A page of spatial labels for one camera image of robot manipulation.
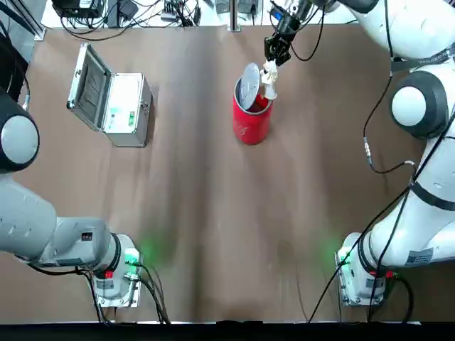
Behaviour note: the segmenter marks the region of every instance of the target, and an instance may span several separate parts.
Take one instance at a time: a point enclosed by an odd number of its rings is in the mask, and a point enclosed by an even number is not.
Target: white label
[[[433,248],[421,251],[409,251],[405,266],[428,264],[433,258]]]
[[[105,133],[132,133],[137,127],[141,75],[116,75],[111,83]]]
[[[90,7],[92,7],[93,3],[93,8],[96,9],[98,7],[98,1],[99,0],[80,0],[79,7],[81,9],[89,9]]]

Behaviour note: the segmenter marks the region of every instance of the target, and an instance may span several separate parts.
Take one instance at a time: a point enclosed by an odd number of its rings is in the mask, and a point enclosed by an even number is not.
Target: silver pole
[[[227,27],[229,31],[238,32],[240,26],[237,22],[237,16],[239,12],[238,0],[229,0],[229,12],[230,12],[230,25]]]
[[[43,25],[41,25],[41,23],[35,20],[35,18],[31,15],[30,10],[22,2],[22,0],[9,0],[9,3],[14,7],[17,14],[26,21],[31,30],[35,33],[35,40],[43,40],[46,29]]]

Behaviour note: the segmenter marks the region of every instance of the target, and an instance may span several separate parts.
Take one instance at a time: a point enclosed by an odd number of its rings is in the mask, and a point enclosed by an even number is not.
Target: metal lid
[[[260,78],[259,67],[255,63],[248,64],[240,80],[239,103],[244,110],[248,110],[255,103]]]
[[[80,46],[67,108],[97,131],[102,127],[112,71],[89,43]]]

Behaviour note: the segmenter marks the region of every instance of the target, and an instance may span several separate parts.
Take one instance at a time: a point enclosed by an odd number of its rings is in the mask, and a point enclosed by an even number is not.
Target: robot end effector
[[[338,0],[348,8],[359,13],[368,13],[371,11],[379,0]],[[296,34],[301,28],[301,22],[306,20],[312,5],[322,8],[323,6],[332,6],[334,0],[299,0],[299,7],[292,13],[272,1],[272,10],[270,15],[278,20],[275,32],[272,37],[264,39],[264,54],[267,61],[274,60],[277,67],[283,65],[289,59],[291,54],[289,48]]]

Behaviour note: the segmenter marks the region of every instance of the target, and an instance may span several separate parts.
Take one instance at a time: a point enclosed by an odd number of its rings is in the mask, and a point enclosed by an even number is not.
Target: case lid
[[[93,47],[81,44],[66,107],[95,131],[102,128],[111,78]]]

